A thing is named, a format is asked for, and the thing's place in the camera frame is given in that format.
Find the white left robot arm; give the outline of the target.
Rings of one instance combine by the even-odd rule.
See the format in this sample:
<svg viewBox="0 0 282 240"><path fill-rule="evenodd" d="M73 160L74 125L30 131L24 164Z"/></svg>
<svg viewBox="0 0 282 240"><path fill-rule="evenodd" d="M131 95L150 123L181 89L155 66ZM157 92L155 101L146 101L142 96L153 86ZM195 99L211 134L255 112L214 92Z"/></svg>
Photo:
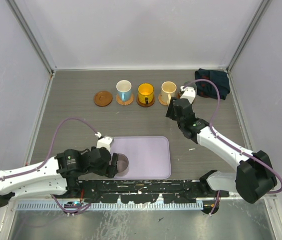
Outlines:
<svg viewBox="0 0 282 240"><path fill-rule="evenodd" d="M93 173L114 178L122 172L119 155L106 148L67 149L46 162L0 170L0 207L11 200L43 195L76 198L82 191L78 178Z"/></svg>

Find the lavender plastic tray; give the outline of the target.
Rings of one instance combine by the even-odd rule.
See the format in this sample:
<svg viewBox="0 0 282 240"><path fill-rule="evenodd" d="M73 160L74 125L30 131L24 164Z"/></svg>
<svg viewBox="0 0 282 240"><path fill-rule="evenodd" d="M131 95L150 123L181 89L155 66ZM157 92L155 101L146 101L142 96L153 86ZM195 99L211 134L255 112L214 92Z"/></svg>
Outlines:
<svg viewBox="0 0 282 240"><path fill-rule="evenodd" d="M128 168L116 180L163 180L171 175L169 141L164 136L118 136L111 153L128 158Z"/></svg>

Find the aluminium frame rail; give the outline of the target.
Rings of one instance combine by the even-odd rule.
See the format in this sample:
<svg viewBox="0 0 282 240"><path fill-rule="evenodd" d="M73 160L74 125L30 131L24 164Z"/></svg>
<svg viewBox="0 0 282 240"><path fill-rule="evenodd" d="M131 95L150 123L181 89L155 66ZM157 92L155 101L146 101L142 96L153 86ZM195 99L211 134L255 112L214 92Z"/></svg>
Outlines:
<svg viewBox="0 0 282 240"><path fill-rule="evenodd" d="M47 71L53 75L57 70L53 57L51 56L43 37L23 0L6 0L11 12L14 14L26 37L36 51Z"/></svg>

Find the brown wooden coaster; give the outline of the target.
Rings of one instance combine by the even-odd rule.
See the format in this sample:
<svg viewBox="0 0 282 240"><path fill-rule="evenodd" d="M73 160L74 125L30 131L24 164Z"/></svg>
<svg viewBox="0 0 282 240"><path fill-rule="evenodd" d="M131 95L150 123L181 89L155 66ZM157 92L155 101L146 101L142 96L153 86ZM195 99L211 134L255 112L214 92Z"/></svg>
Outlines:
<svg viewBox="0 0 282 240"><path fill-rule="evenodd" d="M139 98L137 97L137 103L139 106L144 107L144 108L148 108L151 107L154 103L155 103L155 99L153 99L150 103L145 104L145 103L141 103L141 101L139 100Z"/></svg>
<svg viewBox="0 0 282 240"><path fill-rule="evenodd" d="M99 107L105 107L111 104L113 96L108 91L99 91L94 95L93 101Z"/></svg>

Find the white mug blue handle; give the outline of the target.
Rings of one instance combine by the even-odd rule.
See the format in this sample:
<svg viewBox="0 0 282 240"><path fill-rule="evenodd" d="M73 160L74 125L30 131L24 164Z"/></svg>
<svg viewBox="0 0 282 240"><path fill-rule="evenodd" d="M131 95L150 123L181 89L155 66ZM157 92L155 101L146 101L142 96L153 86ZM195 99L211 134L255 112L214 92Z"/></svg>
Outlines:
<svg viewBox="0 0 282 240"><path fill-rule="evenodd" d="M132 88L132 84L130 81L120 80L116 84L116 90L117 90L119 99L122 100L123 102L130 100L131 94L132 94L131 88Z"/></svg>

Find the cream mug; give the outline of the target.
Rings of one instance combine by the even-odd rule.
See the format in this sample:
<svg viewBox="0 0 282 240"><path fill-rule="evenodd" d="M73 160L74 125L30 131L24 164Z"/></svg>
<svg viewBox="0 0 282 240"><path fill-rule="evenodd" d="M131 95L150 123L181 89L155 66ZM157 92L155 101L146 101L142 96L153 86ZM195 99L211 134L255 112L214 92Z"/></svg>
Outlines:
<svg viewBox="0 0 282 240"><path fill-rule="evenodd" d="M177 86L174 82L166 81L161 85L161 94L171 94L176 97Z"/></svg>

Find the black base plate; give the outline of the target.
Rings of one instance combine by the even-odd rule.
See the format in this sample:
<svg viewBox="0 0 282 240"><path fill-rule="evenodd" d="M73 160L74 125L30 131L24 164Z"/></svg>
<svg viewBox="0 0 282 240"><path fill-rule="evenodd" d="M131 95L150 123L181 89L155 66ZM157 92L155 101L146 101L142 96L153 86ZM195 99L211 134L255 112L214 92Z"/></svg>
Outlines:
<svg viewBox="0 0 282 240"><path fill-rule="evenodd" d="M85 203L128 204L154 203L159 197L164 204L195 203L197 198L215 198L217 192L199 181L177 180L80 180L77 189L55 194L56 199L83 198Z"/></svg>

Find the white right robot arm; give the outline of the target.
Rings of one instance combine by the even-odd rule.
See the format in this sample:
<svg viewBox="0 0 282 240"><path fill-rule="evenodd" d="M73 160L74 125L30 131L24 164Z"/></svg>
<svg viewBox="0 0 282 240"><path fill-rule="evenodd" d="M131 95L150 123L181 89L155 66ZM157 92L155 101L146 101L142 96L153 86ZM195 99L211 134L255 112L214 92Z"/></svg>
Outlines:
<svg viewBox="0 0 282 240"><path fill-rule="evenodd" d="M234 173L211 170L200 177L202 195L234 192L253 204L277 186L277 177L265 152L253 152L219 134L207 121L195 116L187 99L172 98L166 117L177 122L184 137L211 150L235 170Z"/></svg>

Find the yellow mug black handle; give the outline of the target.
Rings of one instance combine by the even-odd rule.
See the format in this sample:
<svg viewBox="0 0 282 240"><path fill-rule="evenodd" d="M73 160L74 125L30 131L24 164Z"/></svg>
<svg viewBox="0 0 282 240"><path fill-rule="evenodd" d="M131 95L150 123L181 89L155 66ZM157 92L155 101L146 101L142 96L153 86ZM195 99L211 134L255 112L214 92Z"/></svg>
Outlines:
<svg viewBox="0 0 282 240"><path fill-rule="evenodd" d="M138 87L138 100L148 105L153 101L154 98L154 87L150 83L142 83Z"/></svg>

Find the grey green ceramic mug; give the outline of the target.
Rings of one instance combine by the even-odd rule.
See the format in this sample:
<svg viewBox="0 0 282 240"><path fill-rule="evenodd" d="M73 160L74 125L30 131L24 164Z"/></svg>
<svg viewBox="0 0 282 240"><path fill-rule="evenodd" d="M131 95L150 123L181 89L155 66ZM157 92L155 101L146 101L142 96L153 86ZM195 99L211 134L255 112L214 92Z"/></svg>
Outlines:
<svg viewBox="0 0 282 240"><path fill-rule="evenodd" d="M186 87L193 87L195 90L196 90L196 93L197 93L197 86L194 82L185 82L183 86L186 86Z"/></svg>

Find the woven rattan coaster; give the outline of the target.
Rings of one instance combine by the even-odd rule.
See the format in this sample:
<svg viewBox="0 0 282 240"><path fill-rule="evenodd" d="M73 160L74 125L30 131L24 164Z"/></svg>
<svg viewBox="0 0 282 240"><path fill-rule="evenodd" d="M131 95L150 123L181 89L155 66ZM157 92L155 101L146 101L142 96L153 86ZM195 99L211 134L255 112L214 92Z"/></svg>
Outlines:
<svg viewBox="0 0 282 240"><path fill-rule="evenodd" d="M133 101L134 101L134 94L133 94L133 93L131 94L130 99L127 100L127 101L122 101L122 100L120 99L119 95L118 95L118 94L116 95L116 102L117 102L118 104L122 105L122 106L130 105L131 103L133 103Z"/></svg>
<svg viewBox="0 0 282 240"><path fill-rule="evenodd" d="M160 104L164 105L164 106L168 106L170 104L171 99L174 96L171 94L165 94L165 93L160 93L158 96L158 100L160 102Z"/></svg>

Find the purple glass mug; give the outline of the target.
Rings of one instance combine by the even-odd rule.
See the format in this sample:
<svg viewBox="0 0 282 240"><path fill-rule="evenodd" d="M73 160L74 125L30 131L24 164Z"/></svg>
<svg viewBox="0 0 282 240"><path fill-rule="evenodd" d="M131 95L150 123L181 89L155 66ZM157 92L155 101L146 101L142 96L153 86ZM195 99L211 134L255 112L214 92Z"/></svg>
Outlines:
<svg viewBox="0 0 282 240"><path fill-rule="evenodd" d="M129 171L129 160L128 157L124 154L118 154L117 160L117 174L115 175L116 178L125 176Z"/></svg>

